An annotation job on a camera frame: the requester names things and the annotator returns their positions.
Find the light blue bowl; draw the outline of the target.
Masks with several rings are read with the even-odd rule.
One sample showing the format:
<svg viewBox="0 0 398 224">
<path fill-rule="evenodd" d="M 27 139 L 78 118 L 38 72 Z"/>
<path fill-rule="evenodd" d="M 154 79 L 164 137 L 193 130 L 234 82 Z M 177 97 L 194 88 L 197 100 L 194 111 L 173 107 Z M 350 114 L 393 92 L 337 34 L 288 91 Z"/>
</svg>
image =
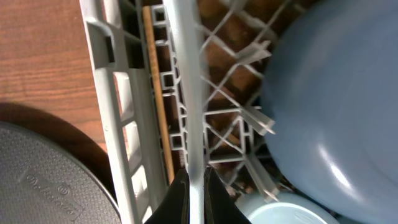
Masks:
<svg viewBox="0 0 398 224">
<path fill-rule="evenodd" d="M 338 224 L 321 206 L 290 192 L 280 192 L 277 201 L 266 202 L 253 192 L 242 196 L 236 206 L 255 224 Z"/>
</svg>

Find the wooden chopstick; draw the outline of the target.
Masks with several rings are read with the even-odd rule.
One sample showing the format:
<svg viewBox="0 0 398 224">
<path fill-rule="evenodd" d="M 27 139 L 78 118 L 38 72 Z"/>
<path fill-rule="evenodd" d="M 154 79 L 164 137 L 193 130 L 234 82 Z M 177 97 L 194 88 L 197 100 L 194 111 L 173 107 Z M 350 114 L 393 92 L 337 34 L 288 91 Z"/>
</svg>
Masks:
<svg viewBox="0 0 398 224">
<path fill-rule="evenodd" d="M 159 120 L 160 135 L 162 138 L 162 146 L 164 150 L 164 161 L 167 171 L 167 177 L 171 184 L 175 178 L 174 165 L 172 161 L 172 151 L 170 148 L 169 131 L 167 127 L 167 119 L 164 111 L 164 101 L 162 96 L 162 87 L 160 81 L 159 63 L 157 59 L 157 52 L 155 47 L 155 36 L 152 26 L 150 6 L 142 8 L 144 28 L 146 33 L 147 48 L 149 51 L 149 64 L 152 76 L 152 84 L 154 87 L 155 103 L 157 108 L 157 117 Z"/>
</svg>

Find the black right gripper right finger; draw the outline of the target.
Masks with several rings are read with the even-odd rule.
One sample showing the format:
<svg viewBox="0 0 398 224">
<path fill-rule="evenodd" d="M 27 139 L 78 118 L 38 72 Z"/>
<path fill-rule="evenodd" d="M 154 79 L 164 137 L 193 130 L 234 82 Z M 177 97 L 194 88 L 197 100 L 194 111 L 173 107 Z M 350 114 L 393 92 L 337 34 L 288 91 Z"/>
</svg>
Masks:
<svg viewBox="0 0 398 224">
<path fill-rule="evenodd" d="M 229 197 L 222 181 L 213 168 L 204 173 L 205 223 L 206 224 L 251 224 Z"/>
</svg>

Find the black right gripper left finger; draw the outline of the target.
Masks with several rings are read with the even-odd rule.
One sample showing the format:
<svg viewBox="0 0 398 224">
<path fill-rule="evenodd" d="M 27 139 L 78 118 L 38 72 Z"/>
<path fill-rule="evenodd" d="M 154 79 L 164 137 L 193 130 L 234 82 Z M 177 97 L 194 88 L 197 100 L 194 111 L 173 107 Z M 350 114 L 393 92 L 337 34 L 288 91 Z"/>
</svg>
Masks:
<svg viewBox="0 0 398 224">
<path fill-rule="evenodd" d="M 188 224 L 189 223 L 189 176 L 185 169 L 177 172 L 167 193 L 145 224 Z"/>
</svg>

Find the dark blue plate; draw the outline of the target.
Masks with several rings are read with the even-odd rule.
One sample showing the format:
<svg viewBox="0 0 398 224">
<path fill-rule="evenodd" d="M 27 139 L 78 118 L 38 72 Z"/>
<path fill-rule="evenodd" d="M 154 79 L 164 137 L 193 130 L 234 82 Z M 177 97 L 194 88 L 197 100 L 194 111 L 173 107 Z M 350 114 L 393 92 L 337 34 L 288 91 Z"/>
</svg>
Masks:
<svg viewBox="0 0 398 224">
<path fill-rule="evenodd" d="M 301 192 L 362 223 L 397 222 L 397 1 L 320 1 L 262 82 L 267 146 Z"/>
</svg>

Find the light blue spoon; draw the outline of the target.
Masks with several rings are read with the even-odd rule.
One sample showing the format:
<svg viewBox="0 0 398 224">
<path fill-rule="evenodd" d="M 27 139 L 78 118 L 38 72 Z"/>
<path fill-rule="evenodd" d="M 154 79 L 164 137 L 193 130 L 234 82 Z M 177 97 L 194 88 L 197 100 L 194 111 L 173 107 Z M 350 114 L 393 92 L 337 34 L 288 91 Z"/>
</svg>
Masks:
<svg viewBox="0 0 398 224">
<path fill-rule="evenodd" d="M 182 93 L 187 109 L 187 158 L 190 178 L 190 223 L 205 222 L 203 87 L 204 70 L 200 54 L 201 34 L 197 30 L 198 9 L 195 1 L 164 1 L 172 31 Z"/>
</svg>

